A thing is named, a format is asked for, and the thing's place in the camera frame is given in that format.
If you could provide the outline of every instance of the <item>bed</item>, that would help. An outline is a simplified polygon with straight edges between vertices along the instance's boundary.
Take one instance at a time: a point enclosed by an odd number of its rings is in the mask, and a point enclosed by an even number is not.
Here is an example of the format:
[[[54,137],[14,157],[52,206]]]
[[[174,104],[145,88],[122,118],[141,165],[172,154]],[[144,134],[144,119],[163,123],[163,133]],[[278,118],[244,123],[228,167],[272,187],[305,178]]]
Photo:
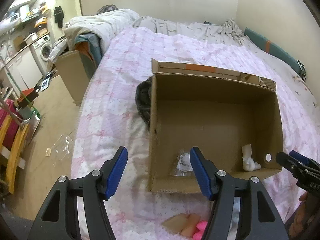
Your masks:
[[[217,66],[273,79],[277,83],[284,151],[296,150],[319,161],[319,108],[289,65],[256,47],[232,20],[219,26],[140,17],[111,40],[90,81],[79,114],[71,168],[72,179],[83,177],[111,159],[119,146],[128,149],[128,163],[117,192],[105,202],[116,239],[182,239],[168,234],[161,223],[179,213],[198,213],[204,220],[210,213],[210,203],[201,194],[146,191],[148,129],[134,99],[137,85],[152,75],[151,58]],[[284,221],[293,214],[303,193],[295,183],[286,170],[264,180]],[[82,238],[89,239],[81,198],[78,212]],[[239,199],[235,199],[229,239],[235,236],[238,213]]]

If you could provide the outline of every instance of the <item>pink suitcase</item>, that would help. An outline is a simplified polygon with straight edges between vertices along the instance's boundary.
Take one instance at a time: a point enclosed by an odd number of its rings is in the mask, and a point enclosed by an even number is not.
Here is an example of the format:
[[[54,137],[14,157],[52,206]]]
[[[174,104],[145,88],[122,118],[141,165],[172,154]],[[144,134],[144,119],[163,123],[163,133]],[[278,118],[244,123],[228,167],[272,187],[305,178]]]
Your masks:
[[[18,117],[22,118],[20,116],[20,114],[16,111],[16,108],[13,104],[13,100],[7,99],[6,103],[9,106],[9,109],[11,110],[11,112],[16,114]],[[4,119],[7,115],[8,115],[8,113],[6,112],[6,110],[0,108],[0,125],[2,125]],[[7,130],[7,133],[6,133],[4,140],[3,140],[3,143],[2,143],[3,146],[6,147],[8,150],[11,150],[11,147],[12,147],[12,144],[14,141],[14,137],[16,136],[18,128],[19,128],[18,124],[14,120],[11,120],[10,126]]]

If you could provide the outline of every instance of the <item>blue gripper pad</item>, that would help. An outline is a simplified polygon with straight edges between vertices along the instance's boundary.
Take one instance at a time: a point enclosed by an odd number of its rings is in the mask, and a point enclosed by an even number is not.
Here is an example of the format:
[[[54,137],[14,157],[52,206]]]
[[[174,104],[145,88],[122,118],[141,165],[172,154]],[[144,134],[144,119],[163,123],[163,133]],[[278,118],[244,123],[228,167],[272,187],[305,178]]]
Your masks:
[[[107,190],[105,192],[107,199],[110,199],[110,197],[116,193],[127,161],[128,151],[123,147],[107,179]]]
[[[298,162],[301,162],[303,165],[309,166],[309,158],[303,156],[302,154],[296,152],[296,151],[291,151],[289,155],[292,158],[295,158]]]
[[[199,187],[201,189],[202,195],[206,196],[207,199],[211,200],[212,199],[212,191],[211,191],[211,183],[210,183],[210,178],[207,172],[205,171],[205,168],[196,153],[196,150],[194,149],[195,147],[192,147],[190,150],[190,163],[192,166],[192,169],[196,175],[196,179],[198,181]]]

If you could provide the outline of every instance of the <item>screw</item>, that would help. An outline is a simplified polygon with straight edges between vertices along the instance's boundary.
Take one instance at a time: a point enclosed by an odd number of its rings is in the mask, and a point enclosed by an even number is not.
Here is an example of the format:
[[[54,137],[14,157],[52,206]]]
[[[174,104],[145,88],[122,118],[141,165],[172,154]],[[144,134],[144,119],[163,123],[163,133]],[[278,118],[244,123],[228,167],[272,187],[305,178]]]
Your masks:
[[[221,176],[221,177],[224,177],[224,176],[226,175],[226,172],[223,171],[223,170],[218,170],[218,171],[217,171],[217,174],[218,174],[219,176]]]
[[[254,183],[258,183],[259,182],[259,179],[255,176],[251,177],[251,181],[254,182]]]
[[[58,181],[59,182],[65,182],[67,180],[67,177],[66,176],[61,176]]]
[[[99,171],[99,170],[94,170],[91,172],[92,176],[99,176],[100,173],[101,173],[101,171]]]

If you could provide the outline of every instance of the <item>tan floor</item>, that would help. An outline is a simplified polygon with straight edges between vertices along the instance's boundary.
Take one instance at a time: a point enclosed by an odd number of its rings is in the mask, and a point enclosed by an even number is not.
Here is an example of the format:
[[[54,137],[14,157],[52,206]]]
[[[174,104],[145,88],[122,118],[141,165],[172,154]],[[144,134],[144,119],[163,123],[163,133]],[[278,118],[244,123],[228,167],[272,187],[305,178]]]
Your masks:
[[[71,158],[60,161],[54,152],[49,157],[45,153],[62,134],[74,140],[79,112],[60,76],[53,78],[49,87],[39,93],[35,107],[42,119],[22,153],[26,167],[25,170],[17,168],[15,193],[6,200],[15,215],[32,220],[58,177],[70,176]]]

